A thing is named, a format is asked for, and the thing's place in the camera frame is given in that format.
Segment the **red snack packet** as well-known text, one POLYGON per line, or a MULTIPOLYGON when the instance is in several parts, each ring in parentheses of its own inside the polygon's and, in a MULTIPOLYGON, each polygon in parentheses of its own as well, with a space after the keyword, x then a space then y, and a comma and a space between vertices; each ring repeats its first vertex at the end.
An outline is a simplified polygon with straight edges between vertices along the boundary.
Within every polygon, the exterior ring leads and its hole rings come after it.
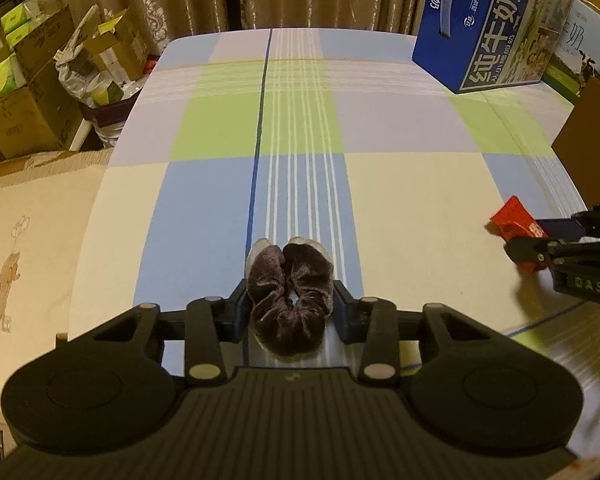
MULTIPOLYGON (((490 218, 490 221, 496 226, 501 238, 510 242, 516 237, 523 238, 547 238, 545 232, 539 223, 524 208, 520 199, 516 196, 510 196, 505 204, 490 218)), ((542 263, 537 256, 522 256, 521 258, 509 255, 513 263, 529 273, 536 273, 547 268, 546 263, 542 263)))

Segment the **dark brown velvet scrunchie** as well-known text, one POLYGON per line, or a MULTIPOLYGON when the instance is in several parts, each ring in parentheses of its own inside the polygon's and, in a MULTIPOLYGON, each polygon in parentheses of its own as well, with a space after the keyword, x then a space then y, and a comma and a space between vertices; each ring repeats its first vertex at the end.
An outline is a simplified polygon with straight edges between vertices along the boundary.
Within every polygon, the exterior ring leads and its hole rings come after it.
POLYGON ((245 278, 259 344, 284 360, 317 352, 334 310, 334 265, 325 247, 301 236, 283 247, 261 238, 247 256, 245 278))

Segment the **brown cardboard storage box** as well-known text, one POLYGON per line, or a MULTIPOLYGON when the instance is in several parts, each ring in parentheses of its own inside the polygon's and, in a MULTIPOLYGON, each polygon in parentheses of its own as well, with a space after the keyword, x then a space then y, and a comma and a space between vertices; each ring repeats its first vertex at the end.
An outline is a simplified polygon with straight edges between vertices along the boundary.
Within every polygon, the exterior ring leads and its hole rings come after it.
POLYGON ((600 81, 591 80, 552 149, 588 209, 600 203, 600 81))

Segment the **light blue milk carton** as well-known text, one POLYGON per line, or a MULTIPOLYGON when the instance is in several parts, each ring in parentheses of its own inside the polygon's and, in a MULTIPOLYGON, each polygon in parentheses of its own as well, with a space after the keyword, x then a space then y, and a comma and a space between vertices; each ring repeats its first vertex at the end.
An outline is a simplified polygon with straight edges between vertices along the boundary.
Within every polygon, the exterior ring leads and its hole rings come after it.
POLYGON ((543 81, 571 103, 590 80, 600 82, 600 14, 586 0, 574 0, 543 81))

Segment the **plaid bed sheet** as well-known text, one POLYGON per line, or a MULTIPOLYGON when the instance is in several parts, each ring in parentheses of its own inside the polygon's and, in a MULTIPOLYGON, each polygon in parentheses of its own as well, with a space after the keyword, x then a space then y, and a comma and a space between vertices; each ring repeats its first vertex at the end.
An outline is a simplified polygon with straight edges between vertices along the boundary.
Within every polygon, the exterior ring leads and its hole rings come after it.
POLYGON ((506 256, 491 217, 584 203, 552 149, 570 104, 544 84, 456 96, 410 36, 262 29, 163 52, 112 152, 86 228, 69 333, 141 302, 227 296, 253 243, 317 240, 357 297, 441 302, 567 367, 570 445, 600 456, 600 306, 506 256))

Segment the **cream cartoon blanket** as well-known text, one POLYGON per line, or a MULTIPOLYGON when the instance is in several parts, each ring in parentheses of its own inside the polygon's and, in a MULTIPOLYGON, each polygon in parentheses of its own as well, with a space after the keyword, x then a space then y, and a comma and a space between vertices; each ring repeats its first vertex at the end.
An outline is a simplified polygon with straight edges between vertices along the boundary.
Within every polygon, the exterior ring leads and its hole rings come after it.
POLYGON ((69 325, 76 266, 110 159, 50 152, 0 164, 0 397, 69 325))

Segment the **dark blue milk carton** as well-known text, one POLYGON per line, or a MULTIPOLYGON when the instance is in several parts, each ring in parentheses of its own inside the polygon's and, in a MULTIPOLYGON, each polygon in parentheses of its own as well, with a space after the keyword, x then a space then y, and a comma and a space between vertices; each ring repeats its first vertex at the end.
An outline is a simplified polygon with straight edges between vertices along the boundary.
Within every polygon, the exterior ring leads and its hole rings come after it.
POLYGON ((535 84, 573 0, 426 0, 413 61, 454 93, 535 84))

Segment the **cardboard box with green tissues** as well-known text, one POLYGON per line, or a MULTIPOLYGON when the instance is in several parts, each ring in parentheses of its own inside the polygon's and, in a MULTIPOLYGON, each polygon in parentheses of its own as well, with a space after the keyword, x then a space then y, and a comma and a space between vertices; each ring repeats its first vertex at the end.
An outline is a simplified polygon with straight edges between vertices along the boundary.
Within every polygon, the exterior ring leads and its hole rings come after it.
POLYGON ((0 156, 65 150, 79 129, 78 102, 59 81, 54 56, 74 31, 70 10, 41 13, 13 30, 0 63, 0 156))

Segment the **open small cardboard box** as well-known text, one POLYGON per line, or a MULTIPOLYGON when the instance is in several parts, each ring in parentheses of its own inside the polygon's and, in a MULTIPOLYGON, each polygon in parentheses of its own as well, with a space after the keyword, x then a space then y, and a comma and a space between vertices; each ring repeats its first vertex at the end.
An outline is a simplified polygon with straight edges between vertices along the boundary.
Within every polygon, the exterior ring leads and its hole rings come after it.
POLYGON ((65 47, 54 56, 60 84, 70 96, 91 108, 134 96, 144 84, 148 47, 123 10, 106 20, 91 6, 65 47))

